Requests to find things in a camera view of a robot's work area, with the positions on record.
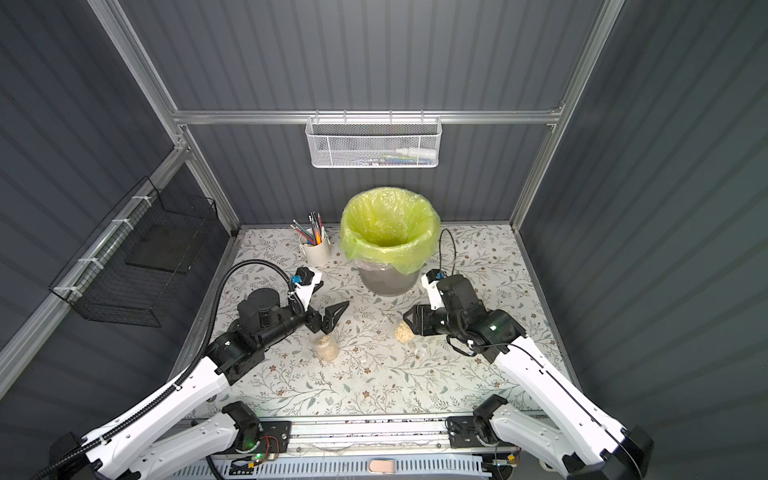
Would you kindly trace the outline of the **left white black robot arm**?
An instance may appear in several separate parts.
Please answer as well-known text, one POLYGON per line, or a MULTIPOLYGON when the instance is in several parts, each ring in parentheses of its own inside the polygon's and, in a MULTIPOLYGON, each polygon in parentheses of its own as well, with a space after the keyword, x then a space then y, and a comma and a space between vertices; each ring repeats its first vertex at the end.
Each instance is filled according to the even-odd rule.
POLYGON ((164 479, 204 457, 235 449, 262 456, 274 443, 258 416, 232 402, 180 433, 170 428, 209 398, 225 392, 264 361, 267 351, 301 327, 331 333, 349 304, 318 312, 309 301, 313 285, 293 287, 287 305, 271 288, 253 291, 238 306, 228 330, 166 385, 127 412, 89 433, 67 434, 51 448, 40 479, 164 479))

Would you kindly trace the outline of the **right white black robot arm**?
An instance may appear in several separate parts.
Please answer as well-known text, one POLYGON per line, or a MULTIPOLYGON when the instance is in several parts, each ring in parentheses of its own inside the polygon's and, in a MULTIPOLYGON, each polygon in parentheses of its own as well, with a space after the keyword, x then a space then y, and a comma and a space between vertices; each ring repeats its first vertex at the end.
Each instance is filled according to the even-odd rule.
POLYGON ((513 444, 565 479, 643 479, 654 441, 607 414, 575 387, 504 310, 488 309, 471 282, 439 269, 421 278, 429 301, 403 315, 415 336, 442 336, 465 357, 482 357, 521 386, 549 418, 544 423, 493 394, 473 412, 478 439, 513 444))

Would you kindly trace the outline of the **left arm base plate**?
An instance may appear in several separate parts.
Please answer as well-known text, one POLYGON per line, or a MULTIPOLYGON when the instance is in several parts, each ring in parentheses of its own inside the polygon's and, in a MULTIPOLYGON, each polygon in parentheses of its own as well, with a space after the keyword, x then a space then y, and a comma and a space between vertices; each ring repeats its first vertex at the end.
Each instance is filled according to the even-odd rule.
POLYGON ((266 421, 258 426, 241 430, 233 448, 246 455, 264 458, 268 454, 282 454, 287 451, 293 424, 290 421, 266 421))

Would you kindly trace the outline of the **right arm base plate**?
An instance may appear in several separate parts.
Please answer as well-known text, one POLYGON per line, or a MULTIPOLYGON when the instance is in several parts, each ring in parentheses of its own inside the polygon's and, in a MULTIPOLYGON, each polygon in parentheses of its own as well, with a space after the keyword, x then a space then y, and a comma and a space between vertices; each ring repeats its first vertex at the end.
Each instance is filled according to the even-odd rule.
POLYGON ((449 443, 453 449, 479 448, 484 444, 478 437, 471 415, 449 416, 444 421, 449 443))

